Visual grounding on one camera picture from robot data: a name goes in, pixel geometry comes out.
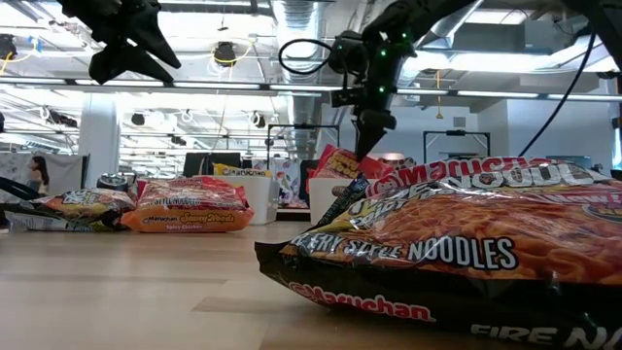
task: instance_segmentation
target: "white bin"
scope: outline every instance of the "white bin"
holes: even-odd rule
[[[347,187],[352,183],[351,179],[322,179],[309,180],[309,203],[311,209],[311,225],[316,225],[326,214],[327,210],[337,199],[332,193],[335,187]]]
[[[244,186],[249,206],[255,211],[251,225],[266,225],[276,221],[279,206],[279,184],[261,176],[211,176],[234,186]]]

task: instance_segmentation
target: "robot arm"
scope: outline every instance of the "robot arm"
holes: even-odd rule
[[[96,53],[88,73],[99,84],[132,71],[171,83],[173,78],[153,58],[152,53],[175,68],[182,64],[157,25],[157,0],[57,0],[63,14],[77,17],[92,30],[92,38],[106,43]],[[137,46],[128,43],[131,39]]]
[[[392,93],[403,60],[415,56],[412,47],[432,26],[474,0],[397,0],[359,35],[346,31],[332,47],[328,65],[340,74],[358,76],[362,87],[332,93],[334,107],[354,105],[357,157],[364,158],[395,129]],[[618,66],[622,67],[622,0],[563,0],[590,20]]]

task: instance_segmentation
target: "orange noodle bag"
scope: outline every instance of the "orange noodle bag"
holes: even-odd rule
[[[140,232],[224,232],[245,228],[253,214],[243,187],[196,177],[149,182],[121,222]]]
[[[542,158],[446,160],[367,187],[323,227],[256,244],[304,298],[560,348],[622,345],[622,183]]]

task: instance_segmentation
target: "yakisoba package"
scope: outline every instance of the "yakisoba package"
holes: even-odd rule
[[[111,231],[126,229],[123,213],[134,210],[125,192],[91,189],[2,204],[12,228],[54,231]]]
[[[122,223],[140,232],[224,232],[253,219],[243,187],[196,177],[149,182]]]
[[[621,348],[620,182],[571,163],[486,158],[380,183],[387,190],[368,188],[377,194],[327,226],[258,243],[261,272],[325,306],[532,344]]]
[[[357,156],[353,152],[327,145],[320,157],[318,168],[311,177],[356,179],[362,172],[367,179],[380,179],[393,170],[391,165],[370,157],[365,157],[361,162],[357,162]]]
[[[214,164],[214,175],[223,176],[262,176],[272,177],[270,170],[257,170],[257,169],[241,169],[235,166],[225,164]]]

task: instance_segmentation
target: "table surface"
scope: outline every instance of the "table surface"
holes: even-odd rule
[[[2,348],[523,349],[336,313],[261,275],[254,242],[283,242],[308,226],[0,236]]]

